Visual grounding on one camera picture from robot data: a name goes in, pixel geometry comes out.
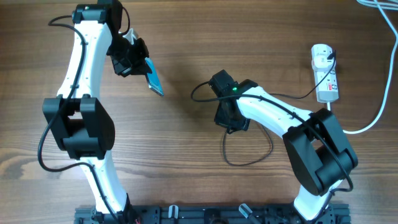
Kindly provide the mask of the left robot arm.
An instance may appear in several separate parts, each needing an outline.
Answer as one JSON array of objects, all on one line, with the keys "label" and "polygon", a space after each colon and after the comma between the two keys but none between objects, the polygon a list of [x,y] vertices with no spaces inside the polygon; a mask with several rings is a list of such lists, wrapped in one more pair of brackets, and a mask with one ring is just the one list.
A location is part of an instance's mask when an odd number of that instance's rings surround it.
[{"label": "left robot arm", "polygon": [[76,223],[139,223],[122,187],[112,157],[113,120],[100,102],[106,57],[115,74],[143,75],[158,95],[163,89],[147,46],[135,30],[121,30],[127,10],[118,0],[79,4],[70,14],[74,44],[65,79],[53,98],[44,100],[45,133],[84,172],[95,197],[93,208],[76,210]]}]

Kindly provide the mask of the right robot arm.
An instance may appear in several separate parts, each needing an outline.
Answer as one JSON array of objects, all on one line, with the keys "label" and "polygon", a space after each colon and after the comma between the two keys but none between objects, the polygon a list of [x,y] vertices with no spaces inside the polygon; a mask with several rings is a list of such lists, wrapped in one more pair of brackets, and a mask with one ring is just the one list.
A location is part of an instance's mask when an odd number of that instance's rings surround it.
[{"label": "right robot arm", "polygon": [[349,174],[358,166],[358,157],[331,111],[296,108],[252,80],[234,81],[225,70],[208,84],[219,103],[215,123],[227,134],[246,131],[255,121],[283,140],[300,182],[293,206],[305,221],[318,221],[336,192],[353,190]]}]

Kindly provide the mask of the cyan Galaxy smartphone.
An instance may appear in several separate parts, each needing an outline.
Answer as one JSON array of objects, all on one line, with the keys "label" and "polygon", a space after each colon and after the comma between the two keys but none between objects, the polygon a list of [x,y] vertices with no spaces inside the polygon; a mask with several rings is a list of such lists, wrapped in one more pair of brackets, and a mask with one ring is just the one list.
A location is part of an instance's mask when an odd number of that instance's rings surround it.
[{"label": "cyan Galaxy smartphone", "polygon": [[160,80],[153,61],[149,57],[146,57],[145,60],[146,64],[151,69],[151,72],[148,72],[146,75],[148,87],[159,96],[164,96],[162,85],[160,84]]}]

